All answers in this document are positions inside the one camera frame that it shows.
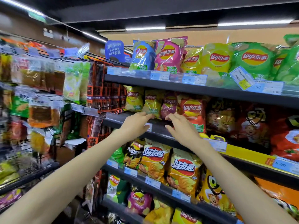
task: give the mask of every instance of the ceiling light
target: ceiling light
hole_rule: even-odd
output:
[[[26,6],[26,5],[24,5],[24,4],[20,3],[20,2],[17,2],[17,1],[14,1],[14,0],[1,0],[1,1],[3,1],[5,3],[8,3],[8,4],[11,4],[11,5],[14,5],[16,7],[19,7],[21,9],[27,10],[29,12],[34,12],[34,13],[36,13],[38,15],[45,16],[42,12],[37,11],[37,10],[32,9],[32,8],[29,8],[28,6]]]
[[[104,43],[107,42],[106,40],[104,40],[104,39],[102,39],[102,38],[100,38],[100,37],[94,36],[94,35],[92,35],[92,34],[89,34],[89,33],[87,33],[87,32],[82,31],[82,33],[85,34],[85,35],[87,35],[87,36],[89,36],[89,37],[93,37],[93,38],[95,38],[95,39],[97,39],[97,40],[99,40],[99,41],[102,41],[102,42],[104,42]]]
[[[126,28],[127,31],[141,31],[141,30],[160,30],[165,29],[164,26],[154,26],[154,27],[130,27]]]
[[[239,26],[239,25],[262,25],[262,24],[288,24],[294,19],[285,20],[266,20],[266,21],[248,21],[248,22],[234,22],[234,23],[219,23],[218,26]]]

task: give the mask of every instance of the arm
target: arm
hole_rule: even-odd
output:
[[[119,130],[50,174],[0,215],[0,223],[47,224],[74,199],[110,156],[130,140],[142,135],[153,115],[136,113]]]
[[[165,127],[178,142],[203,160],[246,224],[297,223],[272,198],[215,151],[207,140],[202,139],[184,116],[170,114],[167,118],[172,121],[175,129],[169,125]]]

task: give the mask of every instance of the store shelf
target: store shelf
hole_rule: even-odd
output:
[[[145,182],[146,178],[143,175],[134,177],[126,174],[124,172],[124,169],[122,168],[116,169],[107,164],[105,164],[102,169],[116,175],[117,177],[120,177],[123,180],[130,182],[133,185],[140,186],[142,190],[144,190],[145,192],[149,192],[154,196],[157,196],[160,201],[170,205],[173,208],[181,208],[183,211],[188,212],[189,215],[201,218],[203,220],[203,223],[211,223],[210,220],[221,224],[236,224],[237,222],[237,218],[207,203],[198,203],[195,199],[192,199],[191,203],[188,203],[186,201],[173,197],[172,188],[168,186],[161,184],[160,189],[154,188],[153,186]]]
[[[41,170],[35,171],[33,173],[29,173],[23,177],[20,177],[17,181],[12,182],[11,184],[7,184],[4,187],[1,187],[1,185],[0,185],[0,195],[8,193],[8,192],[12,191],[13,189],[19,188],[24,184],[30,183],[31,181],[38,179],[38,178],[42,177],[43,175],[46,175],[46,174],[50,173],[51,171],[56,170],[58,168],[59,168],[59,163],[52,162],[47,167],[45,167]]]
[[[127,207],[113,202],[107,197],[107,195],[104,195],[102,205],[107,207],[111,212],[116,213],[121,219],[125,220],[126,223],[143,224],[143,217],[130,212]]]
[[[112,128],[120,128],[125,118],[133,113],[125,112],[122,114],[107,113],[103,124]],[[184,151],[190,150],[176,141],[164,127],[165,121],[151,119],[152,131],[144,133],[141,137],[154,140]],[[272,167],[275,157],[262,154],[257,151],[258,145],[253,143],[244,143],[240,147],[240,142],[228,141],[225,153],[221,153],[231,164],[239,170],[249,172],[256,177],[299,190],[299,175],[282,171]]]
[[[249,91],[243,91],[236,87],[236,89],[218,88],[211,86],[200,86],[196,84],[182,83],[182,76],[177,75],[177,78],[170,76],[169,80],[154,80],[150,79],[148,75],[144,74],[131,74],[132,70],[124,74],[118,72],[118,74],[105,75],[105,80],[109,82],[116,82],[124,85],[145,86],[156,89],[175,90],[184,93],[193,93],[201,95],[209,95],[214,97],[223,97],[240,101],[258,102],[269,105],[279,105],[283,107],[290,107],[299,109],[299,88],[296,86],[284,86],[282,95],[272,95],[265,93],[255,93]]]

